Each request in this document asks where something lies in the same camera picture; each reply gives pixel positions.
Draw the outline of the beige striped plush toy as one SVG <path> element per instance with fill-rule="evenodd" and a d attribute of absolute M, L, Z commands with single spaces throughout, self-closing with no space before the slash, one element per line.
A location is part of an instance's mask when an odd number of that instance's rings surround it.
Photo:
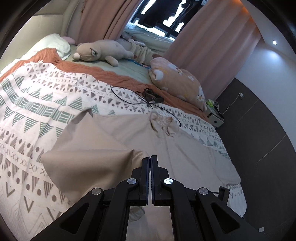
<path fill-rule="evenodd" d="M 130 51 L 134 54 L 134 61 L 144 65 L 150 65 L 150 61 L 157 57 L 162 57 L 155 51 L 152 51 L 144 43 L 135 41 L 132 38 L 128 40 L 119 38 L 117 40 L 127 51 Z"/>

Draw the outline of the patterned white duvet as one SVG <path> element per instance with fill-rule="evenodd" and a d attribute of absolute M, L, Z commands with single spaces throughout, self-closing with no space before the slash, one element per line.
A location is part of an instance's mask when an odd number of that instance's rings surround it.
<path fill-rule="evenodd" d="M 138 96 L 145 84 L 127 76 L 62 60 L 55 49 L 39 51 L 1 74 L 1 218 L 17 240 L 30 240 L 74 203 L 49 178 L 42 156 L 82 114 L 158 113 L 204 146 L 230 157 L 215 128 L 197 107 L 162 90 L 155 107 Z M 247 205 L 241 184 L 228 205 L 239 215 Z"/>

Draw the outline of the pink curtain right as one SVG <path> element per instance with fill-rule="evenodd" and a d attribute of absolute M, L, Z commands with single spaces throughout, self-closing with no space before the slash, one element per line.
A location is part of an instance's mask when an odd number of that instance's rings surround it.
<path fill-rule="evenodd" d="M 217 99 L 254 51 L 261 33 L 241 1 L 208 1 L 164 54 L 200 82 L 206 98 Z"/>

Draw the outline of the dark hanging clothes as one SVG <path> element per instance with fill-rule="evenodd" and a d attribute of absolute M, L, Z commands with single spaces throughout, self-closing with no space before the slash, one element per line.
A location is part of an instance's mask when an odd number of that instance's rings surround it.
<path fill-rule="evenodd" d="M 138 24 L 147 28 L 163 24 L 164 21 L 177 17 L 184 11 L 200 9 L 207 1 L 155 1 L 151 6 L 148 4 L 137 14 Z"/>

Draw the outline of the peach cartoon pillow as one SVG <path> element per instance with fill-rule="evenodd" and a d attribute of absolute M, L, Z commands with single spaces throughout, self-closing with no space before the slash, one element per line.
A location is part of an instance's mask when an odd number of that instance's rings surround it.
<path fill-rule="evenodd" d="M 201 84 L 193 74 L 162 57 L 152 59 L 150 65 L 149 76 L 156 87 L 202 111 L 207 110 Z"/>

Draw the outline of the white box on floor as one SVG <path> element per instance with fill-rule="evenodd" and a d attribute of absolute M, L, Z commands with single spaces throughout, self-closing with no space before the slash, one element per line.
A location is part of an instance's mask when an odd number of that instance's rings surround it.
<path fill-rule="evenodd" d="M 214 101 L 208 99 L 206 101 L 207 109 L 205 114 L 208 118 L 208 122 L 214 126 L 214 128 L 219 128 L 224 124 L 223 116 L 218 112 L 217 108 L 214 105 Z"/>

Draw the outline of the black small device on bed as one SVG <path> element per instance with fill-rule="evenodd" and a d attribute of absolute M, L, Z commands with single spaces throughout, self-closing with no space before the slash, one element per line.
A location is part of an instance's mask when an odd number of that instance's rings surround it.
<path fill-rule="evenodd" d="M 143 98 L 148 101 L 148 102 L 153 102 L 153 103 L 163 103 L 164 98 L 157 93 L 155 93 L 152 89 L 150 88 L 145 88 L 143 93 L 142 93 Z"/>

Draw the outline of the white pillow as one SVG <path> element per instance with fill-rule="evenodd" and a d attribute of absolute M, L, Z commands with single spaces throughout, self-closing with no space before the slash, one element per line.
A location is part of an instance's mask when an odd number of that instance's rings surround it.
<path fill-rule="evenodd" d="M 34 44 L 34 46 L 21 57 L 21 60 L 30 59 L 37 52 L 46 48 L 56 49 L 57 54 L 62 60 L 66 60 L 71 54 L 71 46 L 66 40 L 60 37 L 59 34 L 50 34 Z"/>

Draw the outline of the pink curtain left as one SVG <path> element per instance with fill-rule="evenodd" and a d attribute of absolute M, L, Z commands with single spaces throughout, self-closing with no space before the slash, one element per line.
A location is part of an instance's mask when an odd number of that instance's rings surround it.
<path fill-rule="evenodd" d="M 76 43 L 117 40 L 141 0 L 85 1 Z"/>

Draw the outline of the grey plush toy animal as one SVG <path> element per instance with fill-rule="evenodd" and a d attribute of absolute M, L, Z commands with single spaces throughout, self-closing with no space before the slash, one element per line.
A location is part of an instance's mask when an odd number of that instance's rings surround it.
<path fill-rule="evenodd" d="M 73 59 L 86 62 L 106 61 L 111 66 L 118 67 L 120 59 L 134 59 L 134 54 L 114 40 L 98 40 L 77 46 Z"/>

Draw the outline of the cream upholstered headboard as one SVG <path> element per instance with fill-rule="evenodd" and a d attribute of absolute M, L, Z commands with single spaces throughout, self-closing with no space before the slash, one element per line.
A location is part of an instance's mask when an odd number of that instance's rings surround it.
<path fill-rule="evenodd" d="M 82 1 L 50 1 L 16 33 L 1 57 L 1 69 L 22 57 L 50 34 L 66 36 L 70 21 Z"/>

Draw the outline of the pink curtain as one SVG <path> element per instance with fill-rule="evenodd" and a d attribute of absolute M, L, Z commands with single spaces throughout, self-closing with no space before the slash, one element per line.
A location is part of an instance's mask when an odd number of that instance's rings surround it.
<path fill-rule="evenodd" d="M 241 1 L 208 1 L 164 54 L 200 82 L 206 98 L 217 99 L 254 51 L 261 33 Z"/>
<path fill-rule="evenodd" d="M 76 43 L 117 40 L 141 0 L 85 1 Z"/>

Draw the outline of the beige large garment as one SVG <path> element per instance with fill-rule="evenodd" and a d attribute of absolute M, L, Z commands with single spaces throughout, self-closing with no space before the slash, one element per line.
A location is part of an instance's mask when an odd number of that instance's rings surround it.
<path fill-rule="evenodd" d="M 75 203 L 94 187 L 115 187 L 153 155 L 188 188 L 216 191 L 240 183 L 231 161 L 155 112 L 82 114 L 66 126 L 42 162 L 49 178 Z"/>

